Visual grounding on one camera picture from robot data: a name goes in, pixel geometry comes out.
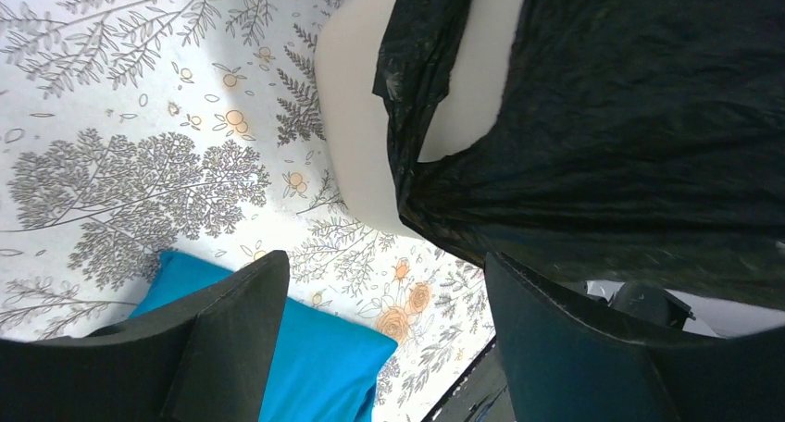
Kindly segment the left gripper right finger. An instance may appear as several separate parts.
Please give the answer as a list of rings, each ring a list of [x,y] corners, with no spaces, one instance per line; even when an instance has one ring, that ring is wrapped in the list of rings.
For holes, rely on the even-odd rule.
[[[520,421],[780,421],[784,330],[718,338],[641,319],[488,254],[484,279]]]

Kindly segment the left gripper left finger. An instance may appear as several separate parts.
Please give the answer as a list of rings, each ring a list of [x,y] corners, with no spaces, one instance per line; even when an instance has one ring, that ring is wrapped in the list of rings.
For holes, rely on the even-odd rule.
[[[5,421],[255,421],[287,298],[287,254],[81,337],[1,343]]]

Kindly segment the black trash bag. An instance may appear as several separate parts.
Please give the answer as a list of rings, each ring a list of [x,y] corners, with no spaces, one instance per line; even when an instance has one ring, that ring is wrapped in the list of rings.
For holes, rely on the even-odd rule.
[[[470,0],[396,0],[397,211],[474,264],[784,305],[784,0],[523,0],[494,125],[419,160]]]

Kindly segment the beige plastic trash bin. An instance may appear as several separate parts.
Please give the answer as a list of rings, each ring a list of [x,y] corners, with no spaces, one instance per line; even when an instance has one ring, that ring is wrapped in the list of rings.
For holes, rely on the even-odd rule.
[[[334,178],[350,217],[413,238],[398,217],[387,157],[388,115],[373,94],[382,36],[395,0],[352,0],[318,36],[315,76]],[[471,0],[447,97],[430,123],[421,160],[468,148],[497,118],[523,0]]]

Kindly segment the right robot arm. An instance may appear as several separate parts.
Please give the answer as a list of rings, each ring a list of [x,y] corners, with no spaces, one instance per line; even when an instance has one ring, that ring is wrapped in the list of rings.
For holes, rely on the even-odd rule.
[[[589,298],[662,327],[714,338],[738,338],[784,326],[780,310],[676,292],[640,283],[590,280]]]

